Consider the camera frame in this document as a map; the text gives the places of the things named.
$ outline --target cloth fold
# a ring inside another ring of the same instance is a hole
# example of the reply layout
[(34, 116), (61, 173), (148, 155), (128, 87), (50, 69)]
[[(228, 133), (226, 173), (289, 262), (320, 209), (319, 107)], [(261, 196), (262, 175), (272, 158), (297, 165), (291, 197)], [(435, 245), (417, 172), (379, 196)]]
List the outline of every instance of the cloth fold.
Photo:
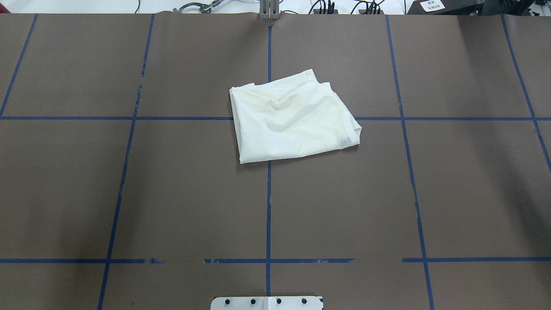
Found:
[(297, 158), (360, 144), (361, 127), (312, 69), (230, 89), (239, 161)]

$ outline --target folded white fabric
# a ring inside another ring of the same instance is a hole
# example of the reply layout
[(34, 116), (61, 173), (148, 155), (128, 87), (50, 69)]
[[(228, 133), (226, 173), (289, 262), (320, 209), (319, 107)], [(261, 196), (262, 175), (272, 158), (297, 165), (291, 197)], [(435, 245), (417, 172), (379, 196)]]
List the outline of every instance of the folded white fabric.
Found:
[(296, 158), (360, 144), (361, 127), (314, 72), (230, 89), (240, 163)]

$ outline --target horizontal blue line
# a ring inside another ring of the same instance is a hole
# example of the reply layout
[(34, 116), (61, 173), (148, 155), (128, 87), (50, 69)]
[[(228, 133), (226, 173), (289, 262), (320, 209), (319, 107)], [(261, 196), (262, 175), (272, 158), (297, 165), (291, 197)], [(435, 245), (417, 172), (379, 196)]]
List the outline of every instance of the horizontal blue line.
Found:
[[(132, 120), (131, 116), (2, 116), (2, 120)], [(400, 117), (362, 116), (358, 121), (400, 121)], [(531, 117), (404, 117), (406, 121), (532, 121)], [(136, 120), (233, 121), (231, 116), (137, 116)], [(551, 117), (537, 117), (551, 121)]]
[[(551, 256), (539, 257), (443, 257), (426, 258), (427, 263), (475, 263), (484, 261), (551, 261)], [(423, 263), (423, 258), (403, 258), (403, 263)]]
[[(145, 264), (145, 259), (111, 259), (110, 264)], [(0, 264), (105, 264), (107, 259), (3, 258)]]
[(217, 258), (205, 259), (205, 264), (313, 264), (313, 263), (330, 263), (330, 264), (346, 264), (353, 261), (354, 258)]

